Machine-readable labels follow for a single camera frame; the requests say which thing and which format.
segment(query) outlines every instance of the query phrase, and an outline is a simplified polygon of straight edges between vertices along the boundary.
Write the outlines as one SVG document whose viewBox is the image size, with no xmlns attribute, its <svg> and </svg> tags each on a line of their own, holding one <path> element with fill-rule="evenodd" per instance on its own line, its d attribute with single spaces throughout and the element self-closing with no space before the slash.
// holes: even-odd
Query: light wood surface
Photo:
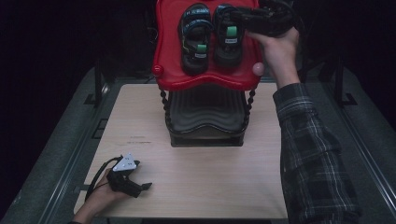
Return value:
<svg viewBox="0 0 396 224">
<path fill-rule="evenodd" d="M 141 163 L 130 179 L 153 185 L 137 199 L 114 204 L 102 216 L 287 217 L 279 175 L 275 91 L 274 83 L 257 88 L 241 147 L 171 147 L 158 86 L 123 86 L 85 184 L 105 161 L 131 152 Z M 75 212 L 84 196 L 82 191 Z"/>
</svg>

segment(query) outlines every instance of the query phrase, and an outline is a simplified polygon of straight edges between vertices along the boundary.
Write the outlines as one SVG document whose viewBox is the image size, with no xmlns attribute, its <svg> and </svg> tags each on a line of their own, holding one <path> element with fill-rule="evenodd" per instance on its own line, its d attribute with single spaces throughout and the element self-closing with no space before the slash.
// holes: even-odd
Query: cuff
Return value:
<svg viewBox="0 0 396 224">
<path fill-rule="evenodd" d="M 279 122 L 302 113 L 316 113 L 305 84 L 287 85 L 273 95 Z"/>
</svg>

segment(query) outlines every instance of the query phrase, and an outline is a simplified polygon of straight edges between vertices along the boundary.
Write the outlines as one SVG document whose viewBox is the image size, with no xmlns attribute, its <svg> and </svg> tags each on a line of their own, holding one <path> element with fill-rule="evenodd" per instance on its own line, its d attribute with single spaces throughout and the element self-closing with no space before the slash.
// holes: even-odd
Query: red plastic tray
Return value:
<svg viewBox="0 0 396 224">
<path fill-rule="evenodd" d="M 177 26 L 186 8 L 198 2 L 206 4 L 212 16 L 215 8 L 221 3 L 228 3 L 235 7 L 258 7 L 259 5 L 257 0 L 158 0 L 156 14 L 159 40 L 151 70 L 159 87 L 165 91 L 181 91 L 210 82 L 233 90 L 254 90 L 260 82 L 260 77 L 253 74 L 252 66 L 254 63 L 262 62 L 262 54 L 259 44 L 246 35 L 243 42 L 243 61 L 238 67 L 223 68 L 213 62 L 216 38 L 212 34 L 208 70 L 194 77 L 186 75 L 181 70 L 181 49 Z"/>
</svg>

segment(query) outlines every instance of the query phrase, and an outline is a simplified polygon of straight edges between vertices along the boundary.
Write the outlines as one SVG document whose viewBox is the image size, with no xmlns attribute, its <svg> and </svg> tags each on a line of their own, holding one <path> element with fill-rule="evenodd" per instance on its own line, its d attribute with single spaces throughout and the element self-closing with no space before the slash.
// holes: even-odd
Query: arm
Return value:
<svg viewBox="0 0 396 224">
<path fill-rule="evenodd" d="M 102 179 L 97 183 L 96 189 L 88 200 L 78 209 L 73 218 L 73 222 L 70 223 L 89 224 L 95 216 L 114 202 L 130 198 L 129 195 L 123 192 L 116 192 L 111 189 L 106 178 L 108 171 L 109 169 L 105 171 Z"/>
<path fill-rule="evenodd" d="M 271 38 L 248 34 L 263 45 L 275 78 L 281 127 L 281 179 L 290 223 L 358 223 L 356 193 L 341 161 L 341 147 L 318 118 L 295 68 L 298 32 Z"/>
</svg>

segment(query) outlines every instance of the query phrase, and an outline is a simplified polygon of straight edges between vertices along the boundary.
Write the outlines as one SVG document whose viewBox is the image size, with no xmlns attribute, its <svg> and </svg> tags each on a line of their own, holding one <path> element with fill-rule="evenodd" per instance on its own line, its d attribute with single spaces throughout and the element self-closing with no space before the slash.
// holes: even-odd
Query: wrist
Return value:
<svg viewBox="0 0 396 224">
<path fill-rule="evenodd" d="M 85 202 L 76 212 L 73 221 L 85 224 L 91 223 L 92 219 L 101 213 L 114 200 L 108 195 L 96 195 L 93 193 L 87 202 Z"/>
<path fill-rule="evenodd" d="M 296 68 L 291 68 L 289 70 L 278 71 L 274 74 L 276 80 L 276 86 L 278 89 L 285 87 L 289 84 L 300 83 L 300 79 L 297 74 Z"/>
</svg>

